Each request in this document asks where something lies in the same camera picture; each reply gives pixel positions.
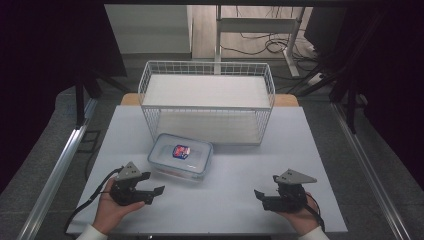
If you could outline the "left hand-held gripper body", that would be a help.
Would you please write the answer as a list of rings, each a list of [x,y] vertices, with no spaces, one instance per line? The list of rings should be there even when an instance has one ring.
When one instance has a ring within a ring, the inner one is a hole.
[[[135,202],[145,201],[147,193],[137,190],[136,178],[141,172],[135,164],[130,161],[115,177],[109,195],[120,206],[128,206]]]

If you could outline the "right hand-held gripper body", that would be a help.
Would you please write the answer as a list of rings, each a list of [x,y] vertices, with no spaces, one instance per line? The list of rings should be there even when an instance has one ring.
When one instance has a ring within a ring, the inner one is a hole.
[[[296,213],[307,204],[306,192],[303,184],[316,183],[317,179],[293,169],[288,169],[280,176],[278,193],[281,198],[279,212]]]

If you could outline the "person's right hand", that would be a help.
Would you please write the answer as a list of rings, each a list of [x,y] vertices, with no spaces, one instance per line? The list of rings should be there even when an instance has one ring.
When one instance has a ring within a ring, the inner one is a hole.
[[[292,226],[298,237],[302,236],[317,227],[321,227],[312,213],[307,209],[302,209],[297,213],[279,212]]]

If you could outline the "person's left hand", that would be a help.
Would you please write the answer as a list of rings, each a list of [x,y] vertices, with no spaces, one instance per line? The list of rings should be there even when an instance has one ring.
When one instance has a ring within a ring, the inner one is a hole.
[[[145,206],[143,201],[128,206],[117,204],[109,194],[114,182],[115,179],[110,178],[106,183],[105,189],[100,195],[96,216],[92,223],[92,226],[104,235],[108,235],[117,227],[126,215]]]

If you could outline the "red and blue small packet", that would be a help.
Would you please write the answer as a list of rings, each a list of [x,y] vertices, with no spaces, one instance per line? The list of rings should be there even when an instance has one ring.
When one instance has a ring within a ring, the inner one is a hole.
[[[190,155],[191,149],[188,146],[176,145],[172,151],[172,156],[177,159],[185,160]]]

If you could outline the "person's right white sleeve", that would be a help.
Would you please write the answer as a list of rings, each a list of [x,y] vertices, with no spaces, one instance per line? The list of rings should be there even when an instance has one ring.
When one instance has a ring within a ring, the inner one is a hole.
[[[299,236],[298,240],[329,240],[329,238],[324,233],[321,227],[317,227],[314,230],[302,236]]]

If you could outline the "person's white sleeve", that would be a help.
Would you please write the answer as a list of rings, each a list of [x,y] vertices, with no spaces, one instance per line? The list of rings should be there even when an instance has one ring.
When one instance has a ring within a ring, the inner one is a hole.
[[[76,240],[107,240],[108,236],[88,224]]]
[[[302,236],[299,236],[298,240],[329,240],[329,238],[324,233],[321,227],[317,227],[314,230]]]

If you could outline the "clear plastic lidded container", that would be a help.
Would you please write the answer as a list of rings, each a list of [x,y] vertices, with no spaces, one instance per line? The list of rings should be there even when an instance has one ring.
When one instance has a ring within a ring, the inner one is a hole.
[[[185,160],[172,156],[176,145],[191,149]],[[157,137],[147,160],[161,173],[201,181],[207,173],[212,155],[213,145],[209,142],[162,133]]]

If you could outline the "person's left white sleeve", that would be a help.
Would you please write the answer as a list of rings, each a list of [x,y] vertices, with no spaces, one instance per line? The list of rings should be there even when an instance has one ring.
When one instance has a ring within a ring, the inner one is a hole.
[[[108,236],[88,224],[76,240],[107,240]]]

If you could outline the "black stand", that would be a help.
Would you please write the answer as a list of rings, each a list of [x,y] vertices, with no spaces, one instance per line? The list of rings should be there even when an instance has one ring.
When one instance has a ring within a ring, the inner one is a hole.
[[[329,93],[329,100],[332,103],[339,103],[344,96],[347,96],[345,104],[345,122],[352,134],[356,133],[355,128],[355,111],[357,107],[357,83],[352,75],[352,68],[349,66],[341,67],[339,70],[326,73],[325,76],[304,90],[295,93],[296,97],[307,96],[318,89],[323,88],[331,83],[335,83],[333,89]]]
[[[102,96],[102,90],[97,80],[100,79],[123,93],[129,93],[130,89],[122,83],[107,76],[105,73],[96,69],[80,70],[74,77],[75,100],[76,100],[76,129],[80,129],[87,119],[84,96],[88,94],[91,99],[98,99]]]

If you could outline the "white power strip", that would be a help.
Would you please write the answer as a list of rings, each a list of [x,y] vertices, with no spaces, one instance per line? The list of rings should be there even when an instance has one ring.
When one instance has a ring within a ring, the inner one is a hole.
[[[323,78],[325,77],[325,75],[323,73],[317,73],[315,76],[313,76],[308,82],[307,85],[308,86],[313,86],[316,83],[320,82]]]

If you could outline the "white cabinet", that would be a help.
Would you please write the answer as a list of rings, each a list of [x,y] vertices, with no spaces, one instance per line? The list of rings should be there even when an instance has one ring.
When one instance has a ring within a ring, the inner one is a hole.
[[[191,5],[113,5],[106,13],[122,54],[188,54]]]

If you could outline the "aluminium frame rail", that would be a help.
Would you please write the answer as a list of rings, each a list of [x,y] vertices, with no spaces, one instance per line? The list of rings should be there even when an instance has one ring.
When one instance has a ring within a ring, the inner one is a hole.
[[[63,148],[16,240],[35,239],[94,115],[97,104],[98,101],[95,99],[88,100],[87,105],[83,109],[82,125],[71,132],[65,147]]]
[[[362,172],[376,198],[378,205],[380,206],[380,209],[383,212],[383,215],[386,218],[386,221],[394,237],[396,240],[413,240],[398,209],[382,185],[380,178],[373,168],[361,142],[359,141],[358,137],[350,130],[348,124],[346,123],[347,117],[343,111],[343,108],[339,104],[335,103],[331,103],[330,106],[336,115],[339,125],[352,148],[358,164],[362,169]]]

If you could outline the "white metal desk frame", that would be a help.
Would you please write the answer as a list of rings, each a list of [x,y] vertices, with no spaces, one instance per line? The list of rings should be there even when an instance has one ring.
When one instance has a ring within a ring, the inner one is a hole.
[[[297,13],[290,18],[246,18],[246,17],[222,17],[222,6],[216,6],[216,42],[214,61],[222,59],[221,35],[223,33],[255,33],[255,34],[286,34],[288,43],[283,48],[282,54],[292,77],[299,77],[293,57],[293,49],[302,24],[305,7],[298,7]]]

